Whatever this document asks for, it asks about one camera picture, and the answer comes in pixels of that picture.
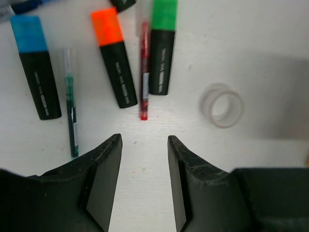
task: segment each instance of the table surface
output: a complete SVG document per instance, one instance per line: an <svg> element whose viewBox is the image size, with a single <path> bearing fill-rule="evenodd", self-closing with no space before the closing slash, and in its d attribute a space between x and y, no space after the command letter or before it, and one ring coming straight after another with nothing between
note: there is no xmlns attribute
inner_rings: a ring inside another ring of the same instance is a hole
<svg viewBox="0 0 309 232"><path fill-rule="evenodd" d="M151 96L149 120L139 107L121 110L100 56L90 13L107 0L59 0L31 13L41 17L61 89L57 51L78 54L76 87L80 154L114 133L123 155L110 232L174 232L167 138L178 136L215 166L302 167L309 138L309 2L179 0L170 90ZM135 86L139 86L138 6L121 13ZM40 121L9 22L0 25L0 166L41 175L71 160L63 117ZM200 113L207 87L226 83L245 102L241 121L217 129Z"/></svg>

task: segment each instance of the green highlighter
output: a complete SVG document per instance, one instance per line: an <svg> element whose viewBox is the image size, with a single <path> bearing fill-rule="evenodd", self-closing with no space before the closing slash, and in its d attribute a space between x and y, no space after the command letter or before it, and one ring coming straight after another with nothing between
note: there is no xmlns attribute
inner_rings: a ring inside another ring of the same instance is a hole
<svg viewBox="0 0 309 232"><path fill-rule="evenodd" d="M178 0L154 0L150 37L149 92L169 93Z"/></svg>

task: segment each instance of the blue highlighter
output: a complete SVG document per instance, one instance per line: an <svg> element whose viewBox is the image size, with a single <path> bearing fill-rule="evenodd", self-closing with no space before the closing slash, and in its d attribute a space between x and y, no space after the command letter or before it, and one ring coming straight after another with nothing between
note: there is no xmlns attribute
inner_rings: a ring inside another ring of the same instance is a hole
<svg viewBox="0 0 309 232"><path fill-rule="evenodd" d="M0 8L0 22L9 19L11 16L27 13L53 0L28 0L7 5Z"/></svg>
<svg viewBox="0 0 309 232"><path fill-rule="evenodd" d="M54 73L40 18L13 16L11 25L39 118L49 120L61 117Z"/></svg>

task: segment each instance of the orange cap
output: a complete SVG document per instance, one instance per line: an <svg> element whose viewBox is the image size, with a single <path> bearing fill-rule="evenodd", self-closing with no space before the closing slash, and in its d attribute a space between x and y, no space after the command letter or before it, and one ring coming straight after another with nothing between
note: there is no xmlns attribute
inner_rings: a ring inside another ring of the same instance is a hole
<svg viewBox="0 0 309 232"><path fill-rule="evenodd" d="M93 12L91 18L99 46L114 44L124 40L115 7Z"/></svg>

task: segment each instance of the orange highlighter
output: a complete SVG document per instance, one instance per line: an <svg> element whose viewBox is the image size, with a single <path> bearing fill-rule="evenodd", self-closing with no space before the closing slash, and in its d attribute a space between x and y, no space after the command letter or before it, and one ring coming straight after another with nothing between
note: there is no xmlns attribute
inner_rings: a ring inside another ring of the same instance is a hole
<svg viewBox="0 0 309 232"><path fill-rule="evenodd" d="M93 12L91 18L119 107L136 105L136 92L116 8Z"/></svg>

